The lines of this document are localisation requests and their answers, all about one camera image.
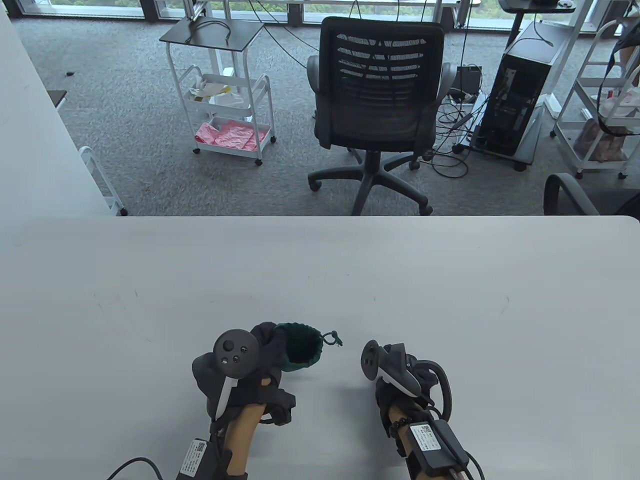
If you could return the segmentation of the person's right hand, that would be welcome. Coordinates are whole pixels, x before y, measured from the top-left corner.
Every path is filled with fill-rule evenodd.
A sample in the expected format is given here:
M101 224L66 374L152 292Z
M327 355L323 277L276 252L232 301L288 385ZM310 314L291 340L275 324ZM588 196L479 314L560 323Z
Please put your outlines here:
M375 384L375 402L380 409L382 427L387 437L397 439L399 430L412 423L426 422L428 407L432 406L430 390L439 384L437 375L425 362L407 354L407 370L418 381L421 394L410 397L396 386L379 378Z

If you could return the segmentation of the person's left hand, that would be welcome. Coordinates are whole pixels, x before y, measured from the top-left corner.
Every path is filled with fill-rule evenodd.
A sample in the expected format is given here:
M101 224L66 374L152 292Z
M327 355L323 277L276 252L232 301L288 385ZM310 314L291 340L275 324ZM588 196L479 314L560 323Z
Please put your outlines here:
M251 331L224 332L213 350L192 361L193 377L206 397L211 434L221 437L250 405L265 407L268 425L291 422L296 398L279 387L285 352L286 334L274 323L263 322Z

